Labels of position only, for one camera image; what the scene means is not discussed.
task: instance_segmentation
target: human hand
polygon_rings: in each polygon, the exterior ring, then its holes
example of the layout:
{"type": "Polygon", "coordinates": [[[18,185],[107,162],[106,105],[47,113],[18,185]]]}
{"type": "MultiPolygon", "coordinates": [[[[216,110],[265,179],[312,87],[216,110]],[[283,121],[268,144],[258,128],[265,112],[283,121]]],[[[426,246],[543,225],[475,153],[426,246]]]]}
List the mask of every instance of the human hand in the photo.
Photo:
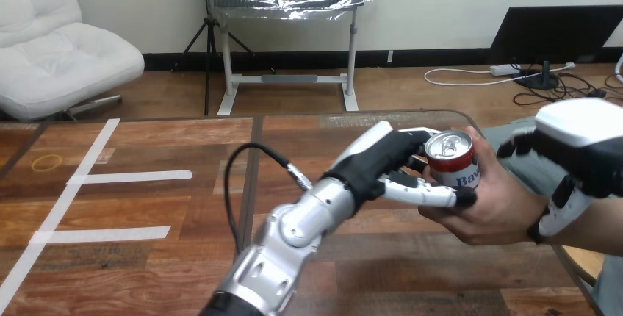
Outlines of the human hand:
{"type": "MultiPolygon", "coordinates": [[[[528,228],[545,209],[549,199],[531,193],[497,161],[491,145],[473,127],[466,132],[480,165],[478,199],[467,209],[419,207],[419,213],[443,225],[470,245],[504,245],[529,241],[528,228]]],[[[430,167],[423,173],[434,182],[430,167]]]]}

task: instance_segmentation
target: white cable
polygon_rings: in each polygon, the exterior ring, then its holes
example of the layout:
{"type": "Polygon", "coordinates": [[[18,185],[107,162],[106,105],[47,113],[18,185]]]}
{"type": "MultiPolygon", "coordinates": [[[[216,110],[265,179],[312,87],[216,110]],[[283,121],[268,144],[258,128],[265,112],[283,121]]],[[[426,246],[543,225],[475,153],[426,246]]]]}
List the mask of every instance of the white cable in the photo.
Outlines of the white cable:
{"type": "Polygon", "coordinates": [[[623,83],[623,75],[621,74],[621,66],[623,65],[623,55],[621,55],[621,59],[614,67],[614,73],[616,74],[616,78],[623,83]]]}
{"type": "MultiPolygon", "coordinates": [[[[562,67],[562,68],[555,68],[553,70],[550,70],[550,72],[569,70],[570,68],[574,68],[574,67],[575,67],[575,64],[573,62],[568,62],[564,67],[562,67]]],[[[437,71],[456,71],[456,72],[465,72],[465,73],[491,73],[491,71],[469,71],[469,70],[460,70],[460,69],[457,69],[457,68],[436,68],[434,70],[430,70],[427,73],[424,73],[424,79],[426,80],[426,82],[432,83],[433,85],[438,85],[438,86],[489,86],[489,85],[498,85],[500,83],[505,83],[505,82],[512,82],[512,81],[515,81],[517,79],[527,79],[527,78],[530,78],[530,77],[534,77],[534,76],[538,76],[538,75],[542,75],[543,74],[542,72],[539,72],[539,73],[535,73],[533,75],[515,77],[513,79],[503,79],[502,81],[494,81],[494,82],[486,82],[486,83],[441,83],[441,82],[431,81],[431,79],[428,78],[429,74],[431,74],[433,72],[437,72],[437,71]]]]}

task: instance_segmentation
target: power strip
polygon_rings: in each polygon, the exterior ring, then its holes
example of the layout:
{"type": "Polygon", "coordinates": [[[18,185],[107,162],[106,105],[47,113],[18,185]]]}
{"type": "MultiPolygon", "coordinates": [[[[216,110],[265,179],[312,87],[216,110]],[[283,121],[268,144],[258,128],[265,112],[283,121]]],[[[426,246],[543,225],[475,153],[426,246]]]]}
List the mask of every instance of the power strip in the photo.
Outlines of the power strip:
{"type": "Polygon", "coordinates": [[[521,68],[522,67],[520,65],[515,65],[514,67],[511,64],[494,65],[491,67],[491,75],[493,76],[514,75],[516,73],[519,73],[519,70],[521,70],[521,68]]]}

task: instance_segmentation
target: pull tab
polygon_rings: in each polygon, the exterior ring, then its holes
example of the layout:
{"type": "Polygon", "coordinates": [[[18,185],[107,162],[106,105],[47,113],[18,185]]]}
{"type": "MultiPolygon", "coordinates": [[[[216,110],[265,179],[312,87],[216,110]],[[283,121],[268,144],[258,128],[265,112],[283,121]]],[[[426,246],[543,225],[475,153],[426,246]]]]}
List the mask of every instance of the pull tab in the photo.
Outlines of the pull tab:
{"type": "Polygon", "coordinates": [[[442,142],[442,156],[452,157],[457,153],[456,145],[461,142],[459,136],[448,136],[442,142]]]}

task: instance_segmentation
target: black baseboard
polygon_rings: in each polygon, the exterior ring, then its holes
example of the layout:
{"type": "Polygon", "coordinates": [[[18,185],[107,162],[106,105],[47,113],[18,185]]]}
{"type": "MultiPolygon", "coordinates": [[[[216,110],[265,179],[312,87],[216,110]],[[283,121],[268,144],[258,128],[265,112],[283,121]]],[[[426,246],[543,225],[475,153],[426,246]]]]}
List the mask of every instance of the black baseboard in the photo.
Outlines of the black baseboard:
{"type": "MultiPolygon", "coordinates": [[[[623,54],[623,47],[603,48],[593,62],[617,62],[623,54]]],[[[460,66],[483,65],[489,56],[489,49],[426,49],[396,50],[392,62],[387,62],[387,50],[357,51],[356,68],[405,68],[418,66],[460,66]]],[[[204,71],[206,53],[189,53],[184,60],[182,53],[144,54],[145,71],[204,71]]],[[[211,59],[213,71],[223,71],[223,55],[218,53],[211,59]]],[[[289,51],[231,53],[234,72],[270,70],[314,70],[346,68],[347,51],[289,51]]]]}

